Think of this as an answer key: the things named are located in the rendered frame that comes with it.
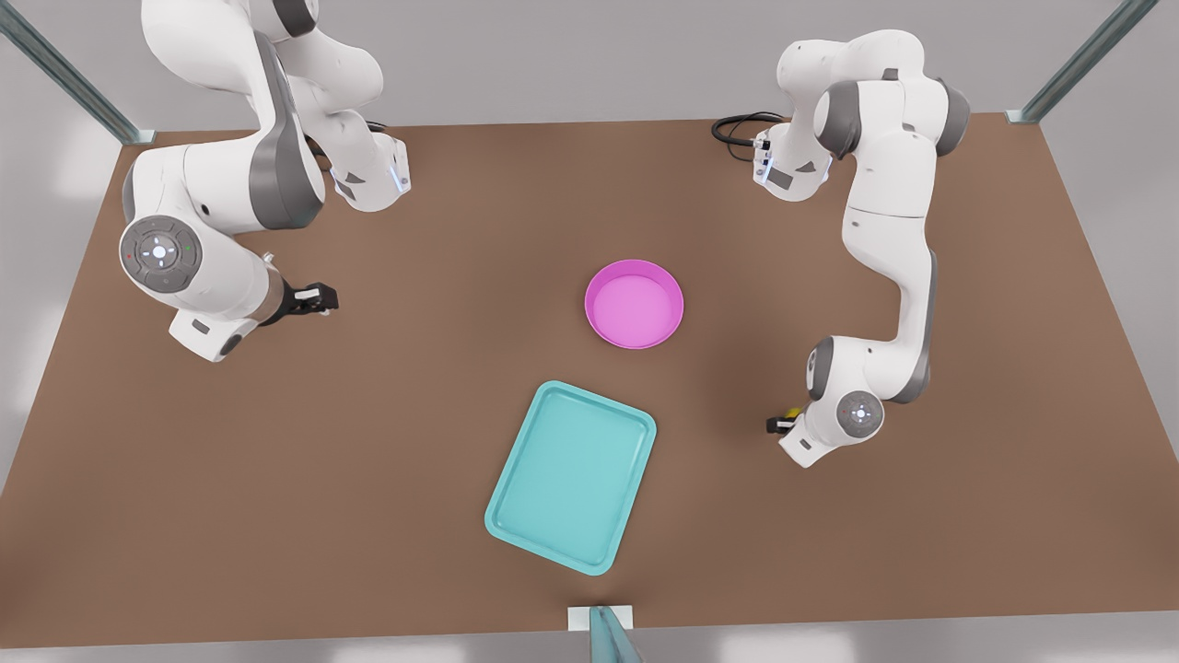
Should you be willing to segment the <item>pink round plate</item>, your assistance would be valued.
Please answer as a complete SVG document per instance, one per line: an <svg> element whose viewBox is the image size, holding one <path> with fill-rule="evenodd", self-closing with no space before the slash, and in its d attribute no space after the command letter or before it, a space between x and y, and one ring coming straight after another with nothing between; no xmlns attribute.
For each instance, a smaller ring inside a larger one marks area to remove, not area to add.
<svg viewBox="0 0 1179 663"><path fill-rule="evenodd" d="M681 285L653 262L615 261L590 278L584 309L606 343L640 352L664 343L681 324Z"/></svg>

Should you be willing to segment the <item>teal rectangular tray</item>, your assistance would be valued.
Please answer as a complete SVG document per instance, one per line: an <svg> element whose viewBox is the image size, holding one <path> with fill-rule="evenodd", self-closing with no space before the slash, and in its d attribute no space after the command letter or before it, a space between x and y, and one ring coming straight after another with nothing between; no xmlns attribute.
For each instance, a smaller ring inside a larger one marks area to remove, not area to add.
<svg viewBox="0 0 1179 663"><path fill-rule="evenodd" d="M485 508L485 529L579 575L606 575L657 433L656 420L628 403L544 382Z"/></svg>

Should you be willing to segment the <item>silver frame post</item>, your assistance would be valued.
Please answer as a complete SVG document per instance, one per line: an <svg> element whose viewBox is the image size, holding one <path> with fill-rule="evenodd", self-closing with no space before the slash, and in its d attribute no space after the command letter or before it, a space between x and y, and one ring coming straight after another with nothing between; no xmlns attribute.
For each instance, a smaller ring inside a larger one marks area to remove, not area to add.
<svg viewBox="0 0 1179 663"><path fill-rule="evenodd" d="M1030 97L1022 109L1005 110L1006 122L1016 125L1040 124L1065 97L1076 87L1085 76L1101 63L1104 55L1114 50L1117 42L1142 22L1161 0L1120 0L1117 8L1104 19L1096 29L1058 71L1045 81L1043 87Z"/></svg>
<svg viewBox="0 0 1179 663"><path fill-rule="evenodd" d="M635 613L631 605L567 608L567 630L590 634L592 663L645 663L632 638Z"/></svg>
<svg viewBox="0 0 1179 663"><path fill-rule="evenodd" d="M17 50L29 59L29 63L37 64L45 76L58 84L64 93L119 143L150 145L154 142L156 131L140 129L134 122L130 122L121 110L116 109L113 101L81 76L75 65L55 50L55 46L9 4L9 0L0 0L0 33L4 33Z"/></svg>

